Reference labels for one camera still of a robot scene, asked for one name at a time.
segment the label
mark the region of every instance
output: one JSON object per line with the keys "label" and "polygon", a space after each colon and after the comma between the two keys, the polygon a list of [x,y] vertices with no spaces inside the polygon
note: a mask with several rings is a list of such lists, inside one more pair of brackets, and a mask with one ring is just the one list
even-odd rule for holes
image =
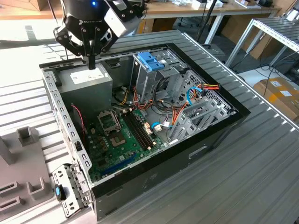
{"label": "label", "polygon": [[271,81],[272,85],[275,87],[281,86],[281,84],[278,81]]}
{"label": "label", "polygon": [[163,63],[166,63],[165,60],[160,60],[159,63],[163,64]]}
{"label": "label", "polygon": [[290,94],[289,91],[284,90],[284,91],[280,91],[285,97],[291,97],[292,95]]}
{"label": "label", "polygon": [[88,81],[92,81],[99,78],[104,78],[105,76],[96,68],[94,70],[84,70],[84,71],[77,71],[70,74],[71,79],[73,80],[74,84],[84,83]]}

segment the wooden desk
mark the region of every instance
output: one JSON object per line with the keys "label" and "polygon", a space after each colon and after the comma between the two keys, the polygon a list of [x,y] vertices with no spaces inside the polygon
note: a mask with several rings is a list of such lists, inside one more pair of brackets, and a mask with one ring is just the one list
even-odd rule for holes
{"label": "wooden desk", "polygon": [[[55,10],[57,18],[62,17],[62,10],[59,0],[52,0],[52,5]],[[2,6],[0,8],[0,20],[23,20],[23,19],[51,19],[52,14],[49,7],[46,7],[43,11],[31,11],[21,8]],[[146,15],[146,21],[143,23],[146,24],[145,33],[151,32],[153,19],[158,18],[177,18],[177,17],[193,17],[193,16],[202,16],[204,9],[195,10],[191,7],[191,4],[187,6],[176,6],[171,2],[152,2],[147,4],[148,10]],[[217,16],[215,22],[211,28],[211,31],[206,39],[205,44],[210,44],[220,23],[225,15],[238,15],[238,14],[270,14],[269,17],[273,17],[280,8],[266,8],[262,7],[261,9],[246,9],[237,3],[234,0],[230,0],[228,4],[224,4],[222,8],[215,8],[212,12],[212,16]]]}

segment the metal shelf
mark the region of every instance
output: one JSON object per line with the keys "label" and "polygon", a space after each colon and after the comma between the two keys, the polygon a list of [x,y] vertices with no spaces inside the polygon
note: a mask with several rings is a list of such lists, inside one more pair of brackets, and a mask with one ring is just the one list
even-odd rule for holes
{"label": "metal shelf", "polygon": [[258,29],[260,29],[260,31],[254,38],[246,52],[250,52],[251,49],[258,43],[263,32],[285,45],[285,47],[272,61],[271,65],[274,64],[274,62],[284,52],[286,47],[289,47],[295,52],[299,51],[299,23],[290,22],[285,17],[252,19],[243,35],[241,36],[239,42],[237,43],[235,49],[226,61],[225,65],[227,67],[229,67],[235,59],[235,56],[238,54],[253,27],[257,27]]}

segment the desk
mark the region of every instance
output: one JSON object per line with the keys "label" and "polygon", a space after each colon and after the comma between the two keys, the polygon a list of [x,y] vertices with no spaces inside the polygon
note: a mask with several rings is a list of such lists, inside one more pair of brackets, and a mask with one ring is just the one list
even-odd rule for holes
{"label": "desk", "polygon": [[[299,214],[298,127],[192,38],[177,30],[121,38],[112,51],[169,42],[180,47],[251,114],[221,146],[122,206],[101,224],[294,223]],[[51,47],[63,52],[59,44]],[[2,63],[7,66],[7,71],[0,67],[0,74],[10,80],[5,84],[9,86],[0,88],[0,111],[10,108],[10,112],[0,116],[0,135],[22,126],[35,127],[43,136],[40,142],[51,173],[61,164],[71,162],[71,157],[45,99],[37,60],[31,60],[34,71],[19,65],[13,67],[13,72],[9,69],[9,63],[23,60],[26,53],[43,57],[44,63],[59,60],[43,46],[0,51]],[[91,208],[66,221],[55,196],[4,222],[96,223]]]}
{"label": "desk", "polygon": [[[62,17],[62,10],[59,0],[52,1],[53,8],[57,18]],[[49,10],[49,7],[46,7],[43,11],[31,11],[21,8],[3,6],[0,8],[0,20],[22,20],[22,19],[51,19],[52,14]],[[147,29],[145,33],[151,32],[153,26],[153,19],[159,18],[177,18],[177,17],[193,17],[193,16],[202,16],[204,9],[196,10],[191,7],[191,4],[187,6],[176,6],[171,2],[152,2],[147,4],[148,10],[146,15]],[[237,3],[234,3],[234,0],[230,0],[228,4],[224,4],[222,8],[215,8],[212,12],[212,16],[216,16],[214,24],[210,30],[210,33],[206,39],[205,44],[210,44],[213,37],[222,21],[223,16],[225,15],[240,15],[240,14],[270,14],[269,17],[274,17],[280,8],[266,8],[262,7],[261,9],[246,9]]]}

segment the expansion slot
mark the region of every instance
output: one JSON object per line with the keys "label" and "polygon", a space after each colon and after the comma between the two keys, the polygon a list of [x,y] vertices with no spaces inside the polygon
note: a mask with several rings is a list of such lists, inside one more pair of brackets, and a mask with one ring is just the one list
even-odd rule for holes
{"label": "expansion slot", "polygon": [[124,161],[112,166],[112,167],[109,167],[107,169],[105,169],[103,172],[101,172],[101,175],[106,175],[106,174],[109,174],[109,173],[113,173],[115,172],[116,170],[118,169],[121,169],[122,167],[128,165],[129,163],[131,163],[134,158],[136,157],[136,154],[135,155],[132,155],[131,157],[125,159]]}
{"label": "expansion slot", "polygon": [[140,126],[136,117],[132,113],[124,114],[122,118],[144,150],[151,149],[154,146],[151,139],[148,137],[147,133]]}

